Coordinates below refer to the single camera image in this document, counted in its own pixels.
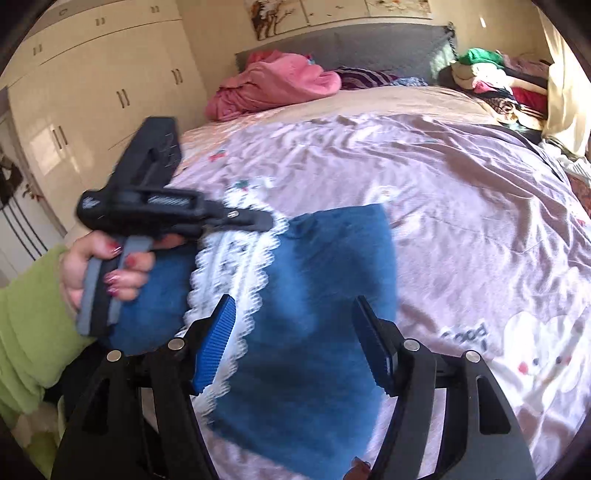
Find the blue towel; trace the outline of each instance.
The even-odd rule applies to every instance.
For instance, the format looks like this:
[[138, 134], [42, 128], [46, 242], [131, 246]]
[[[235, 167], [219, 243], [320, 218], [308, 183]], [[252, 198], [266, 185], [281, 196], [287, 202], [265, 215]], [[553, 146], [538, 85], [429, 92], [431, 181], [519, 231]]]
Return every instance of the blue towel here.
[[336, 480], [365, 453], [383, 395], [351, 311], [365, 295], [394, 320], [391, 231], [382, 207], [369, 205], [300, 216], [280, 240], [212, 428], [291, 471]]
[[126, 355], [139, 355], [156, 350], [176, 335], [189, 309], [187, 296], [196, 255], [196, 243], [156, 251], [148, 283], [135, 301], [123, 304], [119, 323], [101, 343]]

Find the gray grip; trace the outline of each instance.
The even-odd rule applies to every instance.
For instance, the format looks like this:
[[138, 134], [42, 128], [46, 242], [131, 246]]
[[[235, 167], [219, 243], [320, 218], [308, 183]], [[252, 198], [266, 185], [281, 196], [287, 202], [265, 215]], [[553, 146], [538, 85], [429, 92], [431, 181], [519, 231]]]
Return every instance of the gray grip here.
[[[130, 236], [123, 247], [123, 253], [119, 260], [119, 266], [117, 268], [124, 268], [125, 259], [127, 255], [138, 252], [149, 252], [152, 250], [154, 240], [149, 236], [134, 235]], [[119, 321], [119, 315], [121, 314], [121, 300], [112, 299], [109, 305], [109, 317], [107, 318], [107, 325], [114, 325]]]
[[[125, 240], [123, 252], [119, 257], [118, 269], [124, 267], [125, 259], [129, 254], [137, 252], [148, 252], [152, 249], [154, 240], [149, 236], [130, 236]], [[95, 303], [96, 285], [103, 281], [99, 278], [100, 266], [102, 260], [92, 257], [88, 261], [86, 268], [86, 275], [84, 277], [84, 293], [82, 294], [82, 301], [80, 302], [80, 310], [76, 317], [76, 330], [79, 334], [84, 336], [90, 335], [90, 323], [92, 321], [92, 309]], [[109, 315], [107, 318], [107, 325], [114, 325], [119, 321], [121, 314], [121, 301], [119, 299], [112, 299], [109, 303]]]
[[76, 316], [76, 330], [83, 336], [90, 335], [90, 320], [92, 318], [92, 306], [95, 302], [96, 283], [99, 281], [100, 264], [103, 261], [100, 258], [92, 257], [86, 267], [84, 277], [84, 292], [80, 302], [80, 310]]

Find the curtain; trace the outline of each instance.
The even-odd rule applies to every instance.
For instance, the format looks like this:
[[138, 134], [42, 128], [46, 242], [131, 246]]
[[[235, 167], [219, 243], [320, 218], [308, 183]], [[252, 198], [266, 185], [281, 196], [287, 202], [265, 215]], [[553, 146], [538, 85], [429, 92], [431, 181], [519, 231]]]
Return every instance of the curtain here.
[[591, 132], [591, 82], [565, 39], [540, 11], [554, 64], [548, 82], [548, 123], [542, 136], [584, 157]]

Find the metal screw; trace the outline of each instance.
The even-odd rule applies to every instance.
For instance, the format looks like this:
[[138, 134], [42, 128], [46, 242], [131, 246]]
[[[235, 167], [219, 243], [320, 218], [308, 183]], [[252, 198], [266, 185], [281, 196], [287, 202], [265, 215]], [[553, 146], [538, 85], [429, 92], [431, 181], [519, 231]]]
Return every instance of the metal screw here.
[[122, 354], [118, 350], [111, 350], [109, 353], [107, 353], [107, 360], [109, 362], [116, 362], [121, 357], [122, 357]]
[[480, 354], [474, 350], [468, 350], [466, 352], [466, 359], [473, 364], [477, 364], [480, 361]]
[[421, 344], [413, 339], [405, 340], [403, 345], [406, 350], [410, 350], [411, 352], [416, 352], [421, 348]]
[[168, 348], [171, 350], [180, 350], [184, 347], [184, 340], [182, 338], [173, 338], [168, 343]]

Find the clamp handle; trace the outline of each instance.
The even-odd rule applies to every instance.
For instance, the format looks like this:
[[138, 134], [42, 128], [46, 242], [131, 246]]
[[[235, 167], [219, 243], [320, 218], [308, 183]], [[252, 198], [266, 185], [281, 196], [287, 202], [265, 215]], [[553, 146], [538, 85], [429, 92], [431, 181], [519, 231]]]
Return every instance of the clamp handle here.
[[123, 251], [111, 260], [93, 257], [88, 262], [84, 278], [84, 293], [77, 315], [76, 329], [84, 336], [103, 337], [109, 334], [109, 327], [119, 321], [121, 300], [114, 299], [107, 292], [103, 278], [107, 273], [124, 267], [129, 254], [148, 252], [154, 240], [149, 236], [134, 235], [127, 238], [115, 237]]

